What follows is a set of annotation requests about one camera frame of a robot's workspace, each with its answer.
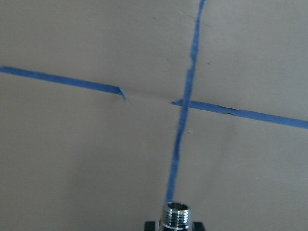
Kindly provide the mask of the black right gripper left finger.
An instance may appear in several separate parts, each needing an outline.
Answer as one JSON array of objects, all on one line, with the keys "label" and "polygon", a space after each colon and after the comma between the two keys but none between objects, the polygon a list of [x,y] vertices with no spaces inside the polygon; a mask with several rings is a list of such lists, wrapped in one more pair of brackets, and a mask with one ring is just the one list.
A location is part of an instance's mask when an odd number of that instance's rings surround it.
[{"label": "black right gripper left finger", "polygon": [[144,223],[144,231],[159,231],[158,221],[146,221]]}]

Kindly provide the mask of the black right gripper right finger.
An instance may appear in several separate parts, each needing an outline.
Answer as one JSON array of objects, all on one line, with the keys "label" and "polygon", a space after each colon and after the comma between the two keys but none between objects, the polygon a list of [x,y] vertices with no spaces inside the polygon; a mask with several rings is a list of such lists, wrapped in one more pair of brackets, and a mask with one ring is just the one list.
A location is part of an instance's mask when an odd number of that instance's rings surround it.
[{"label": "black right gripper right finger", "polygon": [[192,231],[205,231],[203,222],[193,221],[192,222]]}]

